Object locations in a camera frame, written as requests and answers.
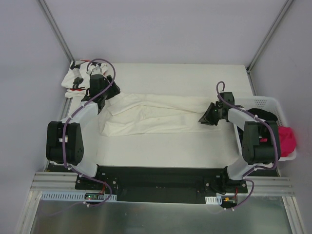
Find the white laundry basket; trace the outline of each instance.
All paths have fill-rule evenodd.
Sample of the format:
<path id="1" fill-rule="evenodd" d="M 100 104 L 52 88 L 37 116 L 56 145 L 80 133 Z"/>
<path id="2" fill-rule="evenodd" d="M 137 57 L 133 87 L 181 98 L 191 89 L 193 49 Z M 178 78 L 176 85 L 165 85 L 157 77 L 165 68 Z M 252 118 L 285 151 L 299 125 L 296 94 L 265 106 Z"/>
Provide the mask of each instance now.
<path id="1" fill-rule="evenodd" d="M 238 97 L 235 98 L 235 105 L 241 105 L 246 110 L 249 110 L 251 108 L 258 108 L 265 111 L 269 111 L 276 115 L 278 118 L 277 125 L 278 126 L 284 126 L 288 127 L 286 118 L 284 116 L 284 113 L 282 111 L 281 106 L 279 105 L 278 101 L 275 98 L 272 97 L 262 97 L 262 96 L 254 96 L 254 97 Z M 235 135 L 237 140 L 237 145 L 239 149 L 239 153 L 242 154 L 242 146 L 239 140 L 238 130 L 237 126 L 234 125 L 235 129 Z M 289 154 L 287 157 L 281 157 L 279 161 L 287 161 L 287 160 L 293 160 L 296 158 L 296 149 Z"/>

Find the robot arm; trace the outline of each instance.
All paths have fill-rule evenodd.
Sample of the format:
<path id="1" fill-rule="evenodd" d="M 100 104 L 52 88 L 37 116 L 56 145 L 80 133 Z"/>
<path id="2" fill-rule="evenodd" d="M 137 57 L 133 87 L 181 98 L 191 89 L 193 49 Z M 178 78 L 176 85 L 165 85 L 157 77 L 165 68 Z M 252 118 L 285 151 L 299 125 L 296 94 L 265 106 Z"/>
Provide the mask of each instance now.
<path id="1" fill-rule="evenodd" d="M 84 175 L 95 177 L 98 166 L 88 160 L 97 154 L 97 138 L 99 137 L 97 115 L 105 106 L 105 101 L 120 93 L 120 88 L 114 83 L 106 92 L 94 99 L 88 105 L 85 103 L 103 91 L 112 82 L 112 77 L 104 77 L 102 69 L 95 67 L 90 72 L 90 88 L 82 99 L 80 106 L 84 108 L 68 123 L 66 128 L 66 160 L 71 167 Z M 67 117 L 61 121 L 51 121 L 48 124 L 46 157 L 56 164 L 63 164 L 62 132 Z"/>
<path id="2" fill-rule="evenodd" d="M 231 92 L 220 93 L 221 97 L 230 105 L 235 105 L 235 100 Z M 219 120 L 225 119 L 237 125 L 243 130 L 242 158 L 239 158 L 232 165 L 224 169 L 222 180 L 218 182 L 220 190 L 226 190 L 234 181 L 241 181 L 243 175 L 251 168 L 259 164 L 270 164 L 275 161 L 273 139 L 268 128 L 256 121 L 248 114 L 231 108 L 222 100 L 211 103 L 204 116 L 199 120 L 202 124 L 217 125 Z M 275 142 L 280 158 L 280 146 L 278 136 L 278 126 L 275 121 L 265 121 L 273 130 Z"/>

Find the white wall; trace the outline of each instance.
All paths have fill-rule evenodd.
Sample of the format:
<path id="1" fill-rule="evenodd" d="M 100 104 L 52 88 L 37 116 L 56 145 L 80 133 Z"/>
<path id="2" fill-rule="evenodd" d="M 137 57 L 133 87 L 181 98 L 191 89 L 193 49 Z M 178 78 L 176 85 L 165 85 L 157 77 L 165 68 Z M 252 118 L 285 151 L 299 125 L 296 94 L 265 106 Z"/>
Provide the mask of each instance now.
<path id="1" fill-rule="evenodd" d="M 312 233 L 312 1 L 297 0 L 253 69 L 258 95 L 277 98 L 295 130 L 298 155 L 281 163 Z"/>
<path id="2" fill-rule="evenodd" d="M 249 65 L 285 0 L 47 0 L 73 56 Z"/>
<path id="3" fill-rule="evenodd" d="M 35 0 L 2 2 L 0 28 L 0 233 L 10 234 L 44 165 L 69 62 Z"/>

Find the white towel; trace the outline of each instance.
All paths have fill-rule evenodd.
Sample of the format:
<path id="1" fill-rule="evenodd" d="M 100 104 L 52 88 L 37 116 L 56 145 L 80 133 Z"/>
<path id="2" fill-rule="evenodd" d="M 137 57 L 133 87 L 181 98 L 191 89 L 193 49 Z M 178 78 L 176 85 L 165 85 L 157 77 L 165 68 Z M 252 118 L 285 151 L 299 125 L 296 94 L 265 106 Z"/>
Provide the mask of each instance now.
<path id="1" fill-rule="evenodd" d="M 107 137 L 218 131 L 198 122 L 209 104 L 207 97 L 121 93 L 100 113 L 100 131 Z"/>
<path id="2" fill-rule="evenodd" d="M 86 89 L 90 88 L 90 76 L 87 74 L 88 61 L 73 61 L 69 66 L 69 70 L 62 81 L 62 87 L 67 88 L 65 93 L 66 98 L 72 98 L 76 96 L 85 96 Z M 95 66 L 100 66 L 103 73 L 108 70 L 106 63 L 92 63 L 89 66 L 89 70 L 92 71 Z"/>

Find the red cloth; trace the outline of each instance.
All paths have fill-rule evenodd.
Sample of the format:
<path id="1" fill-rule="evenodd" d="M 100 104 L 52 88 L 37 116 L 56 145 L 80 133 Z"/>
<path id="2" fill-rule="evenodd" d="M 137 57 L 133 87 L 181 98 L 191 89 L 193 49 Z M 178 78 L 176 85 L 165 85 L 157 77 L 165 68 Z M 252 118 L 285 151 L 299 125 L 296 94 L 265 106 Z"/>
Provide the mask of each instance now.
<path id="1" fill-rule="evenodd" d="M 278 127 L 278 135 L 281 147 L 281 157 L 287 157 L 297 146 L 293 130 L 287 127 Z"/>

